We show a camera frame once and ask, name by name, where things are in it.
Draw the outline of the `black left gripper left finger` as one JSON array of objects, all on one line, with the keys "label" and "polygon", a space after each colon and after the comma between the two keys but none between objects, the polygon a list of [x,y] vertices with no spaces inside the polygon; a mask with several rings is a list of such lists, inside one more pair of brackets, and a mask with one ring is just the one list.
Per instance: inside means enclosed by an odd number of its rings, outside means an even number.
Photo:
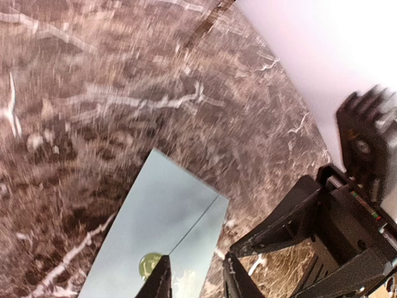
[{"label": "black left gripper left finger", "polygon": [[171,280],[170,257],[163,255],[136,298],[172,298]]}]

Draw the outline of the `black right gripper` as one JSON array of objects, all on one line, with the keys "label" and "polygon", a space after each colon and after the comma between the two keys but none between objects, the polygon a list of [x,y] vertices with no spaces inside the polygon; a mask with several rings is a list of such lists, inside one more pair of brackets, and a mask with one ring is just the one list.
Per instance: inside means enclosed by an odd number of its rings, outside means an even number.
[{"label": "black right gripper", "polygon": [[320,167],[316,180],[301,177],[230,251],[270,253],[310,237],[315,254],[292,296],[369,297],[396,273],[396,222],[334,165]]}]

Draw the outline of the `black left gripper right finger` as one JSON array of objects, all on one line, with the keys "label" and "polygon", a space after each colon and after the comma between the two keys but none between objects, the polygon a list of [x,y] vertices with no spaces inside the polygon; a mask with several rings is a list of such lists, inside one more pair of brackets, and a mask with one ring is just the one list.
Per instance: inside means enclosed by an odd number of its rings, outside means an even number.
[{"label": "black left gripper right finger", "polygon": [[223,287],[225,298],[264,298],[233,252],[223,260]]}]

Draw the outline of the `round green gold seal sticker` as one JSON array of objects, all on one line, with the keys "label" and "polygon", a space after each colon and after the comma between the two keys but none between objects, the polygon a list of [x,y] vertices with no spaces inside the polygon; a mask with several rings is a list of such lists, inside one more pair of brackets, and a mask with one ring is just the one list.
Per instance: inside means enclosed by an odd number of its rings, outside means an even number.
[{"label": "round green gold seal sticker", "polygon": [[161,257],[162,254],[160,253],[147,253],[142,257],[138,265],[138,271],[142,280],[146,281],[149,278]]}]

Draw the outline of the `light blue paper envelope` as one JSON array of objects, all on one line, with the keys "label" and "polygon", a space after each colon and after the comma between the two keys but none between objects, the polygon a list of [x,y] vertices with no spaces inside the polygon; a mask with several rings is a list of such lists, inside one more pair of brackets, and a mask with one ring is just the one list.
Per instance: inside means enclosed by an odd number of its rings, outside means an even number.
[{"label": "light blue paper envelope", "polygon": [[152,150],[122,204],[79,293],[135,297],[147,253],[169,255],[174,297],[198,297],[229,201],[165,154]]}]

